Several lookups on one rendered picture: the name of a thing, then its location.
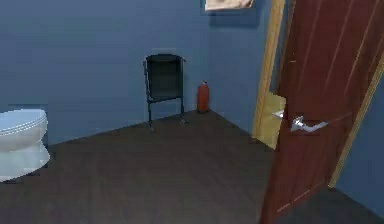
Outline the red spray bottle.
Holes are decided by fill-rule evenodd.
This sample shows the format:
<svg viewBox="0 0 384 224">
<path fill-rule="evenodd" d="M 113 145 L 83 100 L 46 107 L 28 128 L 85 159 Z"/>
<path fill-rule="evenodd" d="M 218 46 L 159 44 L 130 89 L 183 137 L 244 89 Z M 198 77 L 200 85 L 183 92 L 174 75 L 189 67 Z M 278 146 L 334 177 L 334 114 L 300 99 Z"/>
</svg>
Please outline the red spray bottle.
<svg viewBox="0 0 384 224">
<path fill-rule="evenodd" d="M 205 113 L 209 109 L 209 87 L 208 82 L 204 80 L 198 87 L 197 92 L 197 111 Z"/>
</svg>

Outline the black laundry hamper on stand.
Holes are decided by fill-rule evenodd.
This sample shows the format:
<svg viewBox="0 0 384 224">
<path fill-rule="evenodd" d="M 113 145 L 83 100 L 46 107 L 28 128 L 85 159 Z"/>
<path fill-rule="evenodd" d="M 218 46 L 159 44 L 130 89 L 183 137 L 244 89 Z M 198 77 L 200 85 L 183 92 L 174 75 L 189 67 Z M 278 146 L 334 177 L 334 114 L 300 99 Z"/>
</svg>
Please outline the black laundry hamper on stand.
<svg viewBox="0 0 384 224">
<path fill-rule="evenodd" d="M 186 60 L 174 54 L 153 54 L 146 56 L 143 61 L 146 102 L 148 111 L 148 127 L 152 125 L 151 105 L 168 100 L 180 99 L 179 120 L 187 123 L 184 117 L 184 70 Z"/>
</svg>

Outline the dark red room door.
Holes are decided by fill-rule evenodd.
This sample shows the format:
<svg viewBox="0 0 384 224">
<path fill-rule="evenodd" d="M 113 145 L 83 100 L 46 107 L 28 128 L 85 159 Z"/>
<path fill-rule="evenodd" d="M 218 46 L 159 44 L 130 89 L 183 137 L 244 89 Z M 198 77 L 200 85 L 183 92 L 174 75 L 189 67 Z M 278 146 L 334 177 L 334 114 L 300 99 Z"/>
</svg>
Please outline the dark red room door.
<svg viewBox="0 0 384 224">
<path fill-rule="evenodd" d="M 384 53 L 384 0 L 295 0 L 282 66 L 284 117 L 260 224 L 326 187 Z M 314 132 L 290 131 L 303 116 Z"/>
</svg>

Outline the white toilet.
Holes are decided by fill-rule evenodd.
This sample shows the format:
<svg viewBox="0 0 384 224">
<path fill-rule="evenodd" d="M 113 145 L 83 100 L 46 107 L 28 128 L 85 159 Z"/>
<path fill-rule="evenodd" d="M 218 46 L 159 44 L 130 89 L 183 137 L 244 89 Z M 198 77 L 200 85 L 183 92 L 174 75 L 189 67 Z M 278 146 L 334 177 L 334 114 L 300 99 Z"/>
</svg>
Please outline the white toilet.
<svg viewBox="0 0 384 224">
<path fill-rule="evenodd" d="M 43 143 L 47 114 L 42 109 L 0 112 L 0 182 L 30 174 L 47 164 Z"/>
</svg>

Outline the framed wall picture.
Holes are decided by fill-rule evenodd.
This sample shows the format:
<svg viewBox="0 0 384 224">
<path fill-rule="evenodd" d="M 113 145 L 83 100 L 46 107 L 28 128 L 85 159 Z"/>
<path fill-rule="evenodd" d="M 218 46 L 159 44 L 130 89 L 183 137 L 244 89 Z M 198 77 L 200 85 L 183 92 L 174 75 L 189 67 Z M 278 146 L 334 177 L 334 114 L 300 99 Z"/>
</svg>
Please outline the framed wall picture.
<svg viewBox="0 0 384 224">
<path fill-rule="evenodd" d="M 205 0 L 206 11 L 250 8 L 254 0 Z"/>
</svg>

